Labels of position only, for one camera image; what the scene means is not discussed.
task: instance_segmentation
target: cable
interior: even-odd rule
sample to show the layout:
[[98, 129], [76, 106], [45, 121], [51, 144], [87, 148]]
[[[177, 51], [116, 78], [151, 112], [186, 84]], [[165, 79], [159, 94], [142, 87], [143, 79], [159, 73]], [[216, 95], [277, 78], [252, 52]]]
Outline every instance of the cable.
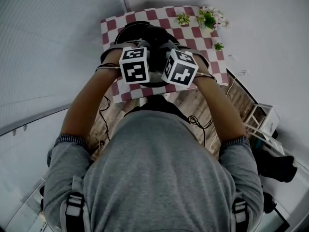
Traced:
[[210, 121], [208, 121], [208, 123], [205, 126], [202, 126], [200, 124], [200, 122], [198, 121], [197, 117], [195, 117], [194, 115], [189, 116], [188, 119], [189, 119], [191, 124], [196, 125], [196, 126], [200, 127], [203, 130], [203, 134], [204, 134], [204, 147], [205, 147], [205, 141], [206, 141], [205, 129], [209, 128], [212, 125], [212, 119], [210, 119]]
[[[228, 91], [227, 91], [227, 93], [226, 93], [226, 96], [227, 96], [227, 97], [228, 97], [228, 96], [231, 97], [231, 96], [229, 95], [229, 92], [230, 92], [232, 86], [234, 85], [235, 81], [236, 81], [236, 77], [234, 78], [234, 80], [233, 80], [233, 82], [232, 82], [232, 85], [230, 86], [230, 88], [228, 89]], [[206, 141], [205, 129], [209, 128], [209, 127], [212, 125], [212, 119], [210, 119], [210, 121], [208, 121], [208, 123], [207, 123], [205, 126], [202, 126], [202, 125], [200, 124], [200, 122], [198, 121], [197, 117], [195, 117], [194, 115], [189, 116], [188, 119], [189, 119], [189, 121], [190, 121], [191, 124], [196, 125], [196, 126], [200, 127], [201, 129], [203, 129], [203, 134], [204, 134], [204, 147], [205, 147], [205, 141]], [[210, 145], [210, 147], [209, 147], [209, 151], [211, 150], [211, 146], [212, 146], [213, 142], [216, 140], [217, 136], [218, 136], [218, 134], [216, 134], [215, 137], [213, 138], [213, 140], [212, 140], [212, 142], [211, 142], [211, 145]]]
[[120, 69], [119, 66], [117, 66], [116, 64], [114, 63], [105, 63], [105, 64], [100, 64], [97, 68], [96, 68], [96, 71], [99, 70], [99, 69]]
[[105, 122], [105, 125], [106, 125], [106, 131], [105, 131], [105, 133], [106, 133], [106, 135], [107, 135], [108, 141], [110, 141], [110, 137], [109, 137], [109, 135], [108, 135], [108, 131], [109, 131], [109, 130], [108, 130], [108, 125], [107, 125], [107, 122], [106, 122], [105, 118], [104, 118], [103, 115], [102, 115], [102, 112], [104, 112], [104, 111], [106, 111], [107, 109], [109, 109], [109, 107], [110, 107], [110, 105], [111, 105], [111, 100], [108, 99], [106, 96], [104, 96], [104, 98], [107, 100], [107, 107], [104, 108], [104, 109], [99, 109], [98, 113], [100, 114], [101, 118], [102, 118], [102, 119], [104, 120], [104, 122]]

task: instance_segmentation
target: white cube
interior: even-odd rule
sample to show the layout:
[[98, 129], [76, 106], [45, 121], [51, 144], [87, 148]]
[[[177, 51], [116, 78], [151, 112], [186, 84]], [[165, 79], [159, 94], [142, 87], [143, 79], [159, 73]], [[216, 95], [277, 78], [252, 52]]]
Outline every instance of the white cube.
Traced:
[[149, 83], [147, 48], [125, 47], [119, 60], [123, 79], [128, 84]]
[[198, 65], [191, 52], [181, 52], [172, 49], [165, 69], [162, 73], [162, 80], [167, 83], [189, 87], [197, 73]]

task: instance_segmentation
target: sleeve cuff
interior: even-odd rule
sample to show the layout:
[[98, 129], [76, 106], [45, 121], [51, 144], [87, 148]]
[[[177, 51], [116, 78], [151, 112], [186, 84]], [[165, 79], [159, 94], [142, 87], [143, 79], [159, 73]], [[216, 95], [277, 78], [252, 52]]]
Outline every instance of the sleeve cuff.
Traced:
[[229, 147], [231, 145], [236, 145], [236, 144], [246, 145], [250, 148], [250, 142], [249, 142], [248, 138], [246, 136], [242, 136], [242, 137], [239, 137], [239, 138], [234, 139], [234, 140], [223, 142], [220, 150], [225, 150], [227, 147]]
[[86, 143], [86, 140], [79, 136], [72, 136], [72, 135], [67, 135], [67, 134], [60, 135], [56, 139], [54, 147], [56, 147], [59, 143], [62, 143], [62, 142], [77, 143], [78, 145], [83, 147], [85, 150], [88, 151], [89, 149]]

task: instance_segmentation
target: red and white checkered tablecloth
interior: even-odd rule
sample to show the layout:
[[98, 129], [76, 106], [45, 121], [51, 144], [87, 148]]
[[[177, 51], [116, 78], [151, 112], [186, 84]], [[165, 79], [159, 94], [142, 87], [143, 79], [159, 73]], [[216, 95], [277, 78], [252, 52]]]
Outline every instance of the red and white checkered tablecloth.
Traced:
[[[197, 17], [198, 6], [163, 7], [158, 9], [146, 9], [140, 12], [129, 12], [122, 16], [113, 16], [101, 20], [101, 31], [104, 50], [107, 50], [115, 41], [118, 33], [126, 24], [135, 21], [148, 21], [151, 25], [163, 27], [173, 35], [181, 45], [200, 51], [209, 61], [209, 71], [217, 79], [219, 85], [228, 85], [226, 63], [223, 52], [216, 52], [213, 48], [213, 40], [218, 41], [216, 31], [210, 33], [199, 27]], [[176, 14], [186, 13], [190, 16], [190, 24], [180, 26], [176, 20]], [[115, 103], [129, 101], [155, 94], [188, 90], [189, 88], [168, 84], [165, 87], [145, 87], [140, 84], [126, 84], [121, 78], [112, 84], [113, 100]]]

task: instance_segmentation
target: gray t-shirt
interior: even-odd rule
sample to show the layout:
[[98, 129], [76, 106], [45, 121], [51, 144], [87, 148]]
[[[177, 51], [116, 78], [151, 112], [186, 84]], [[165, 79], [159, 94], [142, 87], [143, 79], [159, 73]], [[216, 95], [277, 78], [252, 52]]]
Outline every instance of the gray t-shirt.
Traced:
[[263, 193], [251, 150], [230, 145], [217, 161], [191, 126], [176, 115], [138, 111], [118, 125], [100, 158], [76, 143], [60, 143], [44, 193], [44, 213], [59, 230], [60, 204], [72, 179], [84, 179], [91, 230], [221, 231], [232, 226], [232, 204], [247, 202], [249, 229], [263, 212]]

